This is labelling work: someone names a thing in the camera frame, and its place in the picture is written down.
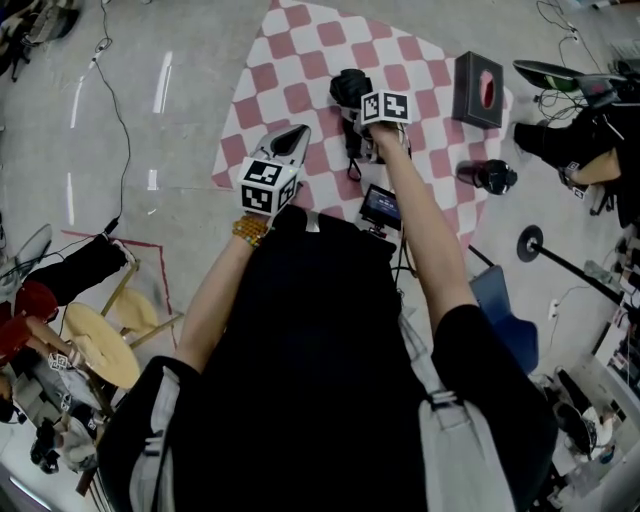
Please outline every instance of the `white bag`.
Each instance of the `white bag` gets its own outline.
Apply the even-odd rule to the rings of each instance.
[[[446,391],[424,343],[400,316],[413,371],[430,402],[420,405],[420,437],[429,512],[514,512],[515,505],[487,420]]]

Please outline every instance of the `beaded bracelet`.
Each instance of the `beaded bracelet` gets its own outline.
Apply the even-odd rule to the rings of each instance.
[[[262,221],[245,215],[240,220],[233,223],[232,233],[243,238],[252,247],[259,247],[265,237],[269,227]]]

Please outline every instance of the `black cloth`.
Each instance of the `black cloth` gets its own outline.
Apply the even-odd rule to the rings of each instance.
[[[56,297],[58,306],[66,306],[85,290],[115,274],[127,263],[119,247],[98,235],[64,261],[31,272],[25,281],[45,285]]]
[[[558,380],[562,383],[566,390],[571,402],[576,410],[582,416],[585,411],[591,407],[591,401],[586,397],[578,385],[573,381],[569,374],[565,370],[558,370]]]
[[[524,151],[560,170],[572,163],[577,164],[576,170],[582,169],[597,156],[615,148],[621,177],[607,182],[607,187],[617,197],[618,217],[624,228],[640,215],[639,119],[640,107],[609,106],[598,111],[586,108],[564,128],[517,123],[514,140]]]
[[[582,169],[597,156],[611,151],[614,140],[591,122],[592,112],[583,110],[563,128],[517,123],[513,138],[520,148],[540,157],[555,169],[572,163]]]
[[[264,240],[203,375],[163,357],[145,369],[98,449],[114,510],[131,510],[129,479],[165,365],[181,380],[168,434],[177,510],[198,500],[212,509],[427,508],[425,391],[398,328],[391,251],[327,220],[336,229],[321,220],[320,233],[306,233],[294,220]],[[447,385],[504,436],[496,444],[526,510],[555,443],[546,402],[478,308],[450,312],[435,343]]]
[[[631,265],[640,267],[640,249],[631,249]]]

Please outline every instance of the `pink and white checkered mat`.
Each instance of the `pink and white checkered mat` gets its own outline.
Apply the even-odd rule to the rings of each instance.
[[[451,119],[454,58],[431,43],[383,23],[293,0],[274,0],[236,88],[213,169],[213,182],[230,189],[242,159],[261,137],[289,124],[311,127],[311,144],[293,204],[355,220],[370,183],[388,188],[384,168],[361,165],[363,179],[347,177],[340,109],[331,78],[358,68],[373,89],[409,94],[413,124],[407,134],[413,160],[433,186],[440,207],[466,247],[487,194],[455,179],[463,160],[498,158],[509,124],[512,94],[505,89],[500,130]]]

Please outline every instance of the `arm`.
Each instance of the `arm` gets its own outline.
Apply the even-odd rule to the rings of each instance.
[[[26,345],[27,347],[35,350],[45,360],[49,358],[49,354],[53,354],[55,352],[55,350],[50,345],[43,343],[39,338],[36,338],[35,336],[31,336]]]
[[[62,340],[62,338],[58,336],[57,332],[55,332],[51,327],[43,323],[38,318],[34,316],[27,317],[27,326],[31,330],[31,334],[33,334],[32,339],[38,338],[40,342],[45,343],[47,345],[51,345],[58,352],[61,352],[66,356],[70,354],[71,345],[65,343]]]
[[[387,162],[398,199],[404,232],[429,306],[431,330],[456,306],[477,304],[471,292],[458,239],[436,203],[433,190],[416,171],[401,146],[397,130],[382,124],[371,135]]]
[[[224,333],[252,253],[251,245],[232,236],[189,305],[175,357],[199,373]]]

